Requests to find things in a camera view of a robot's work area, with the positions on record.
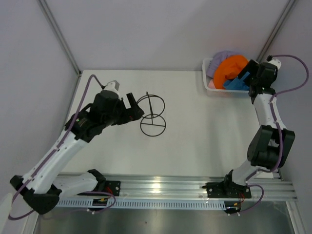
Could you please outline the orange bucket hat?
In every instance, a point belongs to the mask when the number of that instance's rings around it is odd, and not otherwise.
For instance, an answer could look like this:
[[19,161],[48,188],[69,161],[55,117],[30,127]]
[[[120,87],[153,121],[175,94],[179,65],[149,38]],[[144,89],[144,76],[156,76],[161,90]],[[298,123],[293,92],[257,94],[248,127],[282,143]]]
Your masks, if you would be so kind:
[[248,62],[242,55],[232,55],[222,61],[213,76],[215,88],[225,89],[225,82],[235,79]]

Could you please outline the black wire hat stand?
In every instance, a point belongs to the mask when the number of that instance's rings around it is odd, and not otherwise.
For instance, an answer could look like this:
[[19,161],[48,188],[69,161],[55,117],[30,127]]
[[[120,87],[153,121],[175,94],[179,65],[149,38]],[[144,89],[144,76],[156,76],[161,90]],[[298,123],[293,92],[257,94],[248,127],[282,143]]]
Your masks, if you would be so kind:
[[148,137],[162,135],[167,127],[163,116],[166,108],[165,100],[146,91],[145,95],[138,99],[137,104],[144,111],[139,124],[141,132]]

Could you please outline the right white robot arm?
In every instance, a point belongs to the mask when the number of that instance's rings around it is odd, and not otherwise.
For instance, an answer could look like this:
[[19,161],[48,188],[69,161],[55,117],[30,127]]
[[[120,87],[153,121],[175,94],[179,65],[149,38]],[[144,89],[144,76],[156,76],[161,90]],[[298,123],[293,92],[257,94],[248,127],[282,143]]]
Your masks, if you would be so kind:
[[287,159],[295,134],[283,124],[277,109],[277,94],[271,87],[280,68],[281,62],[273,57],[262,63],[250,60],[238,76],[249,87],[259,129],[248,146],[246,161],[224,177],[219,192],[223,197],[237,198],[249,192],[250,179],[275,171]]

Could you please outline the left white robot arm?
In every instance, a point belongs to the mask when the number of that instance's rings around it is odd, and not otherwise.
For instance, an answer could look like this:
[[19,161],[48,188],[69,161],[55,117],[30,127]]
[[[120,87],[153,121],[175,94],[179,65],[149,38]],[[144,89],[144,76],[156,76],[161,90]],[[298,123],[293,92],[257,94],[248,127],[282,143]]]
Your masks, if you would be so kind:
[[132,93],[126,95],[130,107],[114,91],[102,90],[92,103],[79,107],[65,124],[52,150],[27,174],[15,175],[10,183],[33,211],[50,212],[58,202],[73,195],[100,195],[107,192],[106,178],[96,169],[69,180],[57,180],[68,162],[102,131],[142,118],[144,111]]

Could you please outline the blue bucket hat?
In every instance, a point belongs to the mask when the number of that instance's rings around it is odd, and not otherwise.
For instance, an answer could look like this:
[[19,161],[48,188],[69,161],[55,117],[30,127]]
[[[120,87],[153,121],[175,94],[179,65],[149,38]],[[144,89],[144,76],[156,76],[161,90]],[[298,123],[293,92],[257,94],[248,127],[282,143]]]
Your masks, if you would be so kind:
[[245,84],[245,79],[250,76],[249,72],[246,72],[242,77],[237,76],[232,80],[224,82],[223,87],[226,90],[248,91],[249,86]]

